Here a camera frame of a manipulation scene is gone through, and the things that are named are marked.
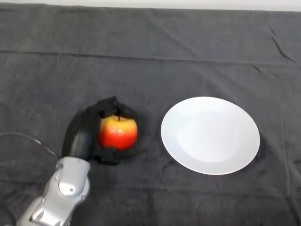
dark gray cloth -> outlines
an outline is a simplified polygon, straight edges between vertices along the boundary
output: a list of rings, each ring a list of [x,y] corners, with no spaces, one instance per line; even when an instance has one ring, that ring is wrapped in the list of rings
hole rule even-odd
[[[92,165],[74,226],[299,226],[300,24],[288,12],[1,5],[0,132],[60,153],[77,110],[117,96],[143,116],[141,150]],[[197,96],[253,117],[261,146],[247,167],[209,176],[167,153],[164,114]],[[0,197],[19,217],[56,160],[20,137],[1,137],[0,156]]]

white plate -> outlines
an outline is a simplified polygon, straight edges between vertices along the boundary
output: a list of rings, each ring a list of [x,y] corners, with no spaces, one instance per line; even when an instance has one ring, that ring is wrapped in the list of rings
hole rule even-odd
[[[161,137],[169,154],[199,173],[222,175],[248,165],[260,143],[253,119],[237,105],[214,97],[177,103],[165,115]]]

red apple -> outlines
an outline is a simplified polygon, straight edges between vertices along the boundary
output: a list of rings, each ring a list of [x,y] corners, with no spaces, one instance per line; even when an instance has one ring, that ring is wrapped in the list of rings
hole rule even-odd
[[[115,147],[119,150],[132,146],[138,135],[138,127],[133,119],[112,115],[102,119],[98,133],[101,146]]]

white wall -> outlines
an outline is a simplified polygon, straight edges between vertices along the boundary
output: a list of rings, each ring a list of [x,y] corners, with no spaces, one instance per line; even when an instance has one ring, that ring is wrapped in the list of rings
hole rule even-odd
[[[0,0],[10,3],[43,3],[96,7],[194,8],[301,11],[301,0]]]

cable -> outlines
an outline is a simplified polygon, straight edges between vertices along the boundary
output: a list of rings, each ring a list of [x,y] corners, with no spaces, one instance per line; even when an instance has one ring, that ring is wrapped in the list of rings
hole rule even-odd
[[[54,155],[57,159],[60,159],[61,156],[57,153],[55,153],[53,150],[51,150],[49,147],[47,147],[45,144],[43,144],[41,141],[39,141],[38,139],[30,136],[30,135],[27,135],[25,133],[20,133],[20,132],[4,132],[4,133],[0,133],[0,137],[4,137],[4,136],[22,136],[22,137],[25,137],[25,138],[28,138],[36,143],[38,143],[39,145],[41,145],[42,147],[45,148],[45,150],[50,153],[51,155]]]

